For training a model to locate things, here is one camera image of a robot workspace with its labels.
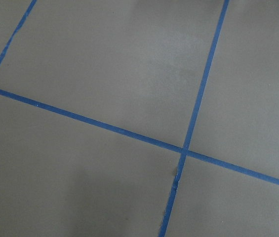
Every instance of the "blue tape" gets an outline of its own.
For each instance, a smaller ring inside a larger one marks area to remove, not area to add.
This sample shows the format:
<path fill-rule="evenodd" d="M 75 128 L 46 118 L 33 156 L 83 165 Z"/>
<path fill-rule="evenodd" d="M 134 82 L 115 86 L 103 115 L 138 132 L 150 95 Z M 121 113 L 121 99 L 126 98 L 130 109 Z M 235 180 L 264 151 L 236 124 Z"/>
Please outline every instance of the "blue tape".
<path fill-rule="evenodd" d="M 196 153 L 196 152 L 192 152 L 192 151 L 188 151 L 187 155 L 190 156 L 190 157 L 193 157 L 193 158 L 196 158 L 196 159 L 199 159 L 199 160 L 202 160 L 202 161 L 205 161 L 205 162 L 208 162 L 208 163 L 226 168 L 226 169 L 236 171 L 238 173 L 246 174 L 246 175 L 249 175 L 251 177 L 261 179 L 261 180 L 267 181 L 269 183 L 279 185 L 279 179 L 274 178 L 274 177 L 269 176 L 269 175 L 266 175 L 266 174 L 262 174 L 262 173 L 253 171 L 251 169 L 246 169 L 246 168 L 243 168 L 241 166 L 230 164 L 228 162 L 225 162 L 225 161 L 222 161 L 222 160 L 219 160 L 219 159 L 215 159 L 215 158 L 212 158 L 212 157 L 208 157 L 208 156 L 205 156 L 205 155 L 202 155 L 202 154 L 199 154 L 199 153 Z"/>
<path fill-rule="evenodd" d="M 1 52 L 1 54 L 0 54 L 0 65 L 1 65 L 3 59 L 4 59 L 5 55 L 6 55 L 7 50 L 8 50 L 9 47 L 10 47 L 10 44 L 11 44 L 11 42 L 12 42 L 12 40 L 13 40 L 13 37 L 14 37 L 15 34 L 22 28 L 22 26 L 23 26 L 23 24 L 24 24 L 26 18 L 28 17 L 28 15 L 30 14 L 30 12 L 32 11 L 32 9 L 33 9 L 33 7 L 34 7 L 36 1 L 37 1 L 37 0 L 32 0 L 32 1 L 31 1 L 29 7 L 28 7 L 27 10 L 25 11 L 25 13 L 24 13 L 23 17 L 21 18 L 19 24 L 16 26 L 16 28 L 15 28 L 13 34 L 11 35 L 10 39 L 9 39 L 8 42 L 6 43 L 4 49 L 2 50 L 2 52 Z"/>
<path fill-rule="evenodd" d="M 63 115 L 63 116 L 66 116 L 66 117 L 69 117 L 69 118 L 72 118 L 72 119 L 75 119 L 75 120 L 79 120 L 81 122 L 86 122 L 86 123 L 89 123 L 91 125 L 101 127 L 101 128 L 104 128 L 104 129 L 112 131 L 112 132 L 116 132 L 116 133 L 119 133 L 119 134 L 122 134 L 122 135 L 125 135 L 125 136 L 128 136 L 128 137 L 132 137 L 132 138 L 135 138 L 137 140 L 147 142 L 147 143 L 150 143 L 150 144 L 155 145 L 155 146 L 166 148 L 166 149 L 174 151 L 174 152 L 180 153 L 181 150 L 182 150 L 180 147 L 174 146 L 172 144 L 162 142 L 162 141 L 159 141 L 157 139 L 150 138 L 150 137 L 147 137 L 147 136 L 144 136 L 144 135 L 140 135 L 138 133 L 131 132 L 131 131 L 128 131 L 126 129 L 116 127 L 116 126 L 113 126 L 113 125 L 110 125 L 110 124 L 107 124 L 107 123 L 104 123 L 104 122 L 100 122 L 100 121 L 97 121 L 97 120 L 94 120 L 94 119 L 91 119 L 91 118 L 88 118 L 88 117 L 85 117 L 85 116 L 82 116 L 82 115 L 78 115 L 78 114 L 75 114 L 75 113 L 72 113 L 72 112 L 69 112 L 69 111 L 66 111 L 66 110 L 62 110 L 60 108 L 57 108 L 57 107 L 54 107 L 54 106 L 51 106 L 51 105 L 47 105 L 47 104 L 44 104 L 44 103 L 41 103 L 41 102 L 38 102 L 38 101 L 35 101 L 35 100 L 31 100 L 31 99 L 28 99 L 26 97 L 16 95 L 16 94 L 13 94 L 13 93 L 1 90 L 1 89 L 0 89 L 0 95 L 8 97 L 10 99 L 14 99 L 14 100 L 23 102 L 23 103 L 26 103 L 26 104 L 29 104 L 29 105 L 33 105 L 35 107 L 38 107 L 38 108 L 41 108 L 41 109 L 44 109 L 44 110 L 54 112 L 54 113 L 57 113 L 57 114 L 60 114 L 60 115 Z"/>
<path fill-rule="evenodd" d="M 60 114 L 60 115 L 64 115 L 64 116 L 72 118 L 72 119 L 76 119 L 76 120 L 79 120 L 79 121 L 82 121 L 82 122 L 86 122 L 88 124 L 91 124 L 91 125 L 94 125 L 94 126 L 97 126 L 97 127 L 101 127 L 101 128 L 104 128 L 104 129 L 112 131 L 112 132 L 116 132 L 116 133 L 119 133 L 119 134 L 122 134 L 122 135 L 125 135 L 125 136 L 128 136 L 128 137 L 132 137 L 134 139 L 137 139 L 137 140 L 140 140 L 140 141 L 143 141 L 143 142 L 147 142 L 147 143 L 150 143 L 152 145 L 156 145 L 156 146 L 159 146 L 159 147 L 162 147 L 162 148 L 174 151 L 174 152 L 181 153 L 181 157 L 180 157 L 179 164 L 178 164 L 178 167 L 180 167 L 180 170 L 183 169 L 183 164 L 185 162 L 186 156 L 189 156 L 189 157 L 193 157 L 193 158 L 196 158 L 196 159 L 199 159 L 199 160 L 202 160 L 202 161 L 205 161 L 205 162 L 217 165 L 217 166 L 221 166 L 221 167 L 226 168 L 226 169 L 236 171 L 238 173 L 249 175 L 251 177 L 258 178 L 258 179 L 261 179 L 261 180 L 279 185 L 279 179 L 274 178 L 272 176 L 268 176 L 268 175 L 265 175 L 265 174 L 247 169 L 247 168 L 243 168 L 241 166 L 237 166 L 237 165 L 234 165 L 234 164 L 231 164 L 231 163 L 228 163 L 228 162 L 216 159 L 216 158 L 208 157 L 208 156 L 202 155 L 200 153 L 196 153 L 196 152 L 193 152 L 193 151 L 186 151 L 186 150 L 183 150 L 183 149 L 181 149 L 177 146 L 171 145 L 169 143 L 165 143 L 165 142 L 162 142 L 162 141 L 150 138 L 150 137 L 146 137 L 146 136 L 143 136 L 143 135 L 125 130 L 123 128 L 112 126 L 112 125 L 109 125 L 107 123 L 103 123 L 103 122 L 100 122 L 100 121 L 97 121 L 97 120 L 94 120 L 94 119 L 91 119 L 91 118 L 87 118 L 87 117 L 84 117 L 84 116 L 81 116 L 81 115 L 77 115 L 75 113 L 71 113 L 69 111 L 65 111 L 65 110 L 59 109 L 57 107 L 47 105 L 47 104 L 44 104 L 44 103 L 41 103 L 41 102 L 38 102 L 38 101 L 35 101 L 35 100 L 31 100 L 31 99 L 28 99 L 26 97 L 19 96 L 19 95 L 16 95 L 16 94 L 13 94 L 13 93 L 1 90 L 1 89 L 0 89 L 0 95 L 5 96 L 5 97 L 10 98 L 10 99 L 13 99 L 13 100 L 17 100 L 17 101 L 29 104 L 29 105 L 33 105 L 35 107 L 38 107 L 38 108 L 41 108 L 41 109 L 44 109 L 44 110 L 48 110 L 48 111 L 51 111 L 51 112 L 54 112 L 54 113 L 57 113 L 57 114 Z M 175 197 L 175 194 L 176 194 L 176 191 L 177 191 L 177 188 L 178 188 L 179 180 L 180 180 L 180 176 L 176 175 L 176 177 L 173 181 L 173 184 L 172 184 L 171 192 L 170 192 L 170 197 L 172 197 L 171 200 L 174 200 L 174 197 Z M 171 209 L 170 209 L 171 207 L 172 207 L 171 205 L 167 206 L 166 213 L 168 213 L 169 211 L 171 212 Z"/>
<path fill-rule="evenodd" d="M 176 193 L 177 193 L 178 185 L 179 185 L 179 182 L 180 182 L 180 179 L 181 179 L 181 174 L 183 172 L 185 159 L 186 159 L 186 156 L 187 156 L 187 150 L 189 149 L 190 142 L 191 142 L 191 139 L 192 139 L 194 127 L 195 127 L 196 120 L 197 120 L 198 113 L 199 113 L 199 108 L 200 108 L 201 101 L 202 101 L 202 98 L 203 98 L 206 82 L 207 82 L 207 79 L 208 79 L 208 74 L 209 74 L 209 71 L 210 71 L 210 67 L 212 65 L 212 61 L 213 61 L 216 45 L 217 45 L 217 42 L 218 42 L 218 38 L 219 38 L 219 35 L 220 35 L 220 31 L 221 31 L 222 26 L 223 26 L 223 22 L 224 22 L 224 18 L 225 18 L 225 15 L 226 15 L 228 3 L 229 3 L 229 0 L 224 1 L 223 7 L 222 7 L 222 10 L 221 10 L 219 19 L 218 19 L 218 23 L 217 23 L 217 26 L 216 26 L 216 31 L 215 31 L 215 34 L 214 34 L 214 37 L 213 37 L 212 45 L 210 47 L 210 51 L 209 51 L 209 54 L 208 54 L 208 57 L 207 57 L 206 65 L 205 65 L 205 69 L 204 69 L 204 72 L 203 72 L 203 77 L 202 77 L 202 80 L 201 80 L 201 83 L 200 83 L 200 86 L 199 86 L 198 95 L 197 95 L 197 98 L 195 100 L 195 104 L 194 104 L 191 120 L 190 120 L 190 123 L 189 123 L 188 131 L 187 131 L 187 134 L 186 134 L 186 137 L 185 137 L 185 140 L 184 140 L 181 157 L 180 157 L 180 160 L 179 160 L 179 163 L 178 163 L 177 175 L 173 179 L 173 183 L 172 183 L 172 187 L 171 187 L 171 191 L 170 191 L 170 196 L 169 196 L 168 203 L 167 203 L 167 206 L 166 206 L 166 209 L 165 209 L 165 214 L 164 214 L 164 217 L 163 217 L 163 221 L 162 221 L 162 224 L 161 224 L 161 227 L 160 227 L 159 237 L 164 237 L 165 236 L 165 233 L 166 233 L 166 230 L 167 230 L 167 227 L 168 227 L 168 223 L 169 223 L 170 215 L 171 215 L 171 212 L 172 212 L 175 196 L 176 196 Z"/>

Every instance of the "gray panel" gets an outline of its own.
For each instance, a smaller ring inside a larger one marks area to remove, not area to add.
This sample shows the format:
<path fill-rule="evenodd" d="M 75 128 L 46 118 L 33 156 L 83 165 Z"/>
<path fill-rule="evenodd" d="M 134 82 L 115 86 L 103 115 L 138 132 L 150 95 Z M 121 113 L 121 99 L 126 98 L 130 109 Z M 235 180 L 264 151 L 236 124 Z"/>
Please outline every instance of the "gray panel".
<path fill-rule="evenodd" d="M 38 1 L 0 88 L 182 146 L 221 7 Z"/>
<path fill-rule="evenodd" d="M 167 237 L 279 237 L 279 186 L 187 158 Z"/>
<path fill-rule="evenodd" d="M 0 96 L 0 236 L 157 236 L 177 162 Z"/>

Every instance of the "floor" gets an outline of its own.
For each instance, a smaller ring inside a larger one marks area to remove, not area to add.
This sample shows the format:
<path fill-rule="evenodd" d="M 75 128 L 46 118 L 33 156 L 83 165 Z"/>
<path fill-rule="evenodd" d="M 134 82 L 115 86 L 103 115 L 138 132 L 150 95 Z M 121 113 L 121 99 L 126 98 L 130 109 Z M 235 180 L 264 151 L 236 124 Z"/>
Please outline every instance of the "floor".
<path fill-rule="evenodd" d="M 279 236 L 279 0 L 0 0 L 0 237 Z"/>

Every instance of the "blue painter's tape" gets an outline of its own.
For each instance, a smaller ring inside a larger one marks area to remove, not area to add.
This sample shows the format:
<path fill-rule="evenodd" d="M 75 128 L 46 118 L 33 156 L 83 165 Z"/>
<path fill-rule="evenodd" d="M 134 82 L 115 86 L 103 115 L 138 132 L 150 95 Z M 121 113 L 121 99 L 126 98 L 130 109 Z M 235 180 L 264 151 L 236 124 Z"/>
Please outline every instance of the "blue painter's tape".
<path fill-rule="evenodd" d="M 214 165 L 221 166 L 221 167 L 226 168 L 226 169 L 230 169 L 230 170 L 242 173 L 242 174 L 249 175 L 249 176 L 254 177 L 254 178 L 258 178 L 258 179 L 261 179 L 261 180 L 279 185 L 279 179 L 274 178 L 272 176 L 268 176 L 268 175 L 265 175 L 265 174 L 247 169 L 247 168 L 243 168 L 241 166 L 237 166 L 237 165 L 234 165 L 234 164 L 231 164 L 231 163 L 219 160 L 219 159 L 208 157 L 208 156 L 202 155 L 200 153 L 196 153 L 196 152 L 193 152 L 193 151 L 186 151 L 186 150 L 183 150 L 179 147 L 171 145 L 169 143 L 165 143 L 165 142 L 162 142 L 162 141 L 159 141 L 159 140 L 156 140 L 156 139 L 153 139 L 153 138 L 149 138 L 149 137 L 146 137 L 146 136 L 134 133 L 134 132 L 130 132 L 128 130 L 125 130 L 125 129 L 122 129 L 122 128 L 119 128 L 119 127 L 115 127 L 115 126 L 112 126 L 112 125 L 109 125 L 109 124 L 106 124 L 106 123 L 103 123 L 103 122 L 100 122 L 100 121 L 96 121 L 96 120 L 91 119 L 91 118 L 87 118 L 87 117 L 84 117 L 84 116 L 81 116 L 81 115 L 77 115 L 77 114 L 59 109 L 57 107 L 50 106 L 50 105 L 47 105 L 47 104 L 44 104 L 44 103 L 41 103 L 41 102 L 38 102 L 38 101 L 35 101 L 35 100 L 31 100 L 31 99 L 25 98 L 23 96 L 19 96 L 19 95 L 16 95 L 16 94 L 13 94 L 13 93 L 1 90 L 1 89 L 0 89 L 0 95 L 5 96 L 5 97 L 10 98 L 10 99 L 14 99 L 14 100 L 23 102 L 23 103 L 26 103 L 26 104 L 29 104 L 29 105 L 33 105 L 33 106 L 38 107 L 38 108 L 42 108 L 42 109 L 45 109 L 45 110 L 48 110 L 48 111 L 51 111 L 51 112 L 54 112 L 54 113 L 57 113 L 57 114 L 60 114 L 60 115 L 64 115 L 64 116 L 67 116 L 67 117 L 72 118 L 72 119 L 76 119 L 76 120 L 79 120 L 79 121 L 82 121 L 82 122 L 86 122 L 86 123 L 89 123 L 91 125 L 110 130 L 112 132 L 117 132 L 119 134 L 126 135 L 126 136 L 132 137 L 134 139 L 137 139 L 137 140 L 140 140 L 140 141 L 143 141 L 143 142 L 147 142 L 147 143 L 150 143 L 150 144 L 153 144 L 153 145 L 156 145 L 156 146 L 159 146 L 159 147 L 162 147 L 162 148 L 174 151 L 174 152 L 181 153 L 181 157 L 180 157 L 179 164 L 178 164 L 178 167 L 180 167 L 180 169 L 183 169 L 183 164 L 185 162 L 186 156 L 190 156 L 190 157 L 193 157 L 193 158 L 196 158 L 196 159 L 199 159 L 199 160 L 202 160 L 202 161 L 214 164 Z M 171 198 L 172 201 L 174 201 L 174 198 L 175 198 L 175 195 L 176 195 L 176 192 L 177 192 L 177 188 L 178 188 L 178 184 L 179 184 L 179 180 L 181 178 L 181 174 L 182 174 L 182 172 L 178 173 L 175 176 L 175 179 L 173 181 L 173 184 L 172 184 L 172 187 L 171 187 L 171 192 L 170 192 L 170 198 Z M 167 205 L 167 208 L 166 208 L 166 211 L 165 211 L 166 214 L 171 212 L 172 206 L 173 206 L 173 204 L 169 205 L 169 206 Z"/>
<path fill-rule="evenodd" d="M 261 179 L 261 180 L 279 185 L 279 179 L 274 178 L 274 177 L 269 176 L 269 175 L 266 175 L 266 174 L 262 174 L 262 173 L 253 171 L 251 169 L 246 169 L 246 168 L 243 168 L 241 166 L 230 164 L 228 162 L 225 162 L 225 161 L 222 161 L 222 160 L 219 160 L 219 159 L 215 159 L 215 158 L 212 158 L 212 157 L 208 157 L 208 156 L 205 156 L 205 155 L 202 155 L 202 154 L 199 154 L 199 153 L 196 153 L 196 152 L 192 152 L 192 151 L 188 151 L 187 155 L 190 156 L 190 157 L 193 157 L 193 158 L 211 163 L 211 164 L 218 165 L 218 166 L 226 168 L 226 169 L 230 169 L 230 170 L 242 173 L 242 174 L 249 175 L 249 176 L 257 178 L 257 179 Z"/>
<path fill-rule="evenodd" d="M 32 0 L 32 1 L 31 1 L 29 7 L 28 7 L 27 10 L 25 11 L 25 13 L 24 13 L 23 17 L 21 18 L 19 24 L 16 26 L 16 28 L 15 28 L 13 34 L 11 35 L 10 39 L 9 39 L 8 42 L 6 43 L 4 49 L 2 50 L 2 52 L 1 52 L 1 54 L 0 54 L 0 65 L 1 65 L 3 59 L 4 59 L 5 55 L 6 55 L 7 50 L 8 50 L 9 47 L 10 47 L 10 44 L 11 44 L 11 42 L 12 42 L 12 40 L 13 40 L 13 37 L 15 36 L 15 34 L 16 34 L 16 33 L 22 28 L 22 26 L 24 25 L 24 22 L 25 22 L 26 18 L 28 17 L 28 15 L 30 14 L 30 12 L 32 11 L 32 9 L 33 9 L 33 7 L 34 7 L 36 1 L 37 1 L 37 0 Z"/>
<path fill-rule="evenodd" d="M 188 131 L 184 140 L 184 144 L 183 144 L 183 148 L 182 148 L 182 153 L 181 153 L 181 157 L 178 163 L 178 168 L 177 168 L 177 175 L 174 177 L 173 179 L 173 183 L 172 183 L 172 188 L 170 191 L 170 196 L 168 199 L 168 203 L 166 206 L 166 210 L 165 210 L 165 214 L 163 217 L 163 221 L 162 221 L 162 225 L 160 227 L 160 232 L 159 232 L 159 237 L 164 237 L 167 227 L 168 227 L 168 223 L 169 223 L 169 219 L 170 219 L 170 215 L 172 212 L 172 208 L 173 208 L 173 204 L 174 204 L 174 200 L 175 200 L 175 196 L 177 193 L 177 188 L 180 182 L 180 178 L 181 178 L 181 174 L 183 171 L 183 167 L 184 167 L 184 163 L 185 163 L 185 159 L 186 159 L 186 155 L 187 155 L 187 150 L 189 149 L 190 146 L 190 142 L 192 139 L 192 135 L 193 135 L 193 131 L 194 131 L 194 127 L 196 124 L 196 120 L 198 117 L 198 113 L 199 113 L 199 108 L 201 105 L 201 101 L 203 98 L 203 94 L 204 94 L 204 90 L 205 90 L 205 86 L 206 86 L 206 82 L 208 79 L 208 75 L 209 75 L 209 71 L 210 71 L 210 67 L 212 65 L 212 61 L 213 61 L 213 57 L 214 57 L 214 53 L 215 53 L 215 49 L 216 49 L 216 45 L 218 42 L 218 38 L 220 35 L 220 31 L 222 29 L 223 26 L 223 22 L 224 22 L 224 18 L 226 15 L 226 11 L 227 11 L 227 7 L 228 7 L 228 3 L 229 0 L 225 0 L 219 19 L 218 19 L 218 23 L 216 26 L 216 31 L 213 37 L 213 41 L 212 41 L 212 45 L 210 47 L 210 51 L 207 57 L 207 61 L 206 61 L 206 65 L 205 65 L 205 69 L 203 72 L 203 77 L 199 86 L 199 91 L 198 91 L 198 95 L 194 104 L 194 108 L 193 108 L 193 112 L 192 112 L 192 116 L 191 116 L 191 120 L 189 123 L 189 127 L 188 127 Z"/>
<path fill-rule="evenodd" d="M 16 95 L 16 94 L 13 94 L 13 93 L 1 90 L 1 89 L 0 89 L 0 95 L 11 98 L 11 99 L 14 99 L 14 100 L 17 100 L 17 101 L 20 101 L 20 102 L 23 102 L 23 103 L 26 103 L 26 104 L 29 104 L 29 105 L 33 105 L 35 107 L 39 107 L 39 108 L 44 109 L 44 110 L 54 112 L 54 113 L 57 113 L 57 114 L 60 114 L 60 115 L 63 115 L 63 116 L 66 116 L 66 117 L 69 117 L 69 118 L 72 118 L 72 119 L 75 119 L 75 120 L 86 122 L 86 123 L 89 123 L 91 125 L 101 127 L 101 128 L 106 129 L 106 130 L 110 130 L 112 132 L 116 132 L 116 133 L 119 133 L 119 134 L 122 134 L 122 135 L 125 135 L 125 136 L 128 136 L 128 137 L 132 137 L 132 138 L 135 138 L 137 140 L 147 142 L 147 143 L 150 143 L 150 144 L 155 145 L 155 146 L 166 148 L 166 149 L 174 151 L 174 152 L 180 153 L 181 150 L 182 150 L 180 147 L 174 146 L 172 144 L 162 142 L 162 141 L 159 141 L 157 139 L 150 138 L 150 137 L 147 137 L 147 136 L 144 136 L 144 135 L 140 135 L 138 133 L 131 132 L 131 131 L 128 131 L 126 129 L 116 127 L 116 126 L 113 126 L 113 125 L 110 125 L 110 124 L 107 124 L 107 123 L 104 123 L 104 122 L 100 122 L 100 121 L 97 121 L 97 120 L 94 120 L 94 119 L 91 119 L 91 118 L 88 118 L 88 117 L 85 117 L 85 116 L 82 116 L 82 115 L 78 115 L 78 114 L 75 114 L 75 113 L 72 113 L 72 112 L 69 112 L 69 111 L 66 111 L 66 110 L 62 110 L 60 108 L 57 108 L 57 107 L 54 107 L 54 106 L 51 106 L 51 105 L 48 105 L 48 104 L 44 104 L 44 103 L 41 103 L 41 102 L 38 102 L 38 101 L 35 101 L 35 100 L 31 100 L 31 99 L 28 99 L 26 97 Z"/>

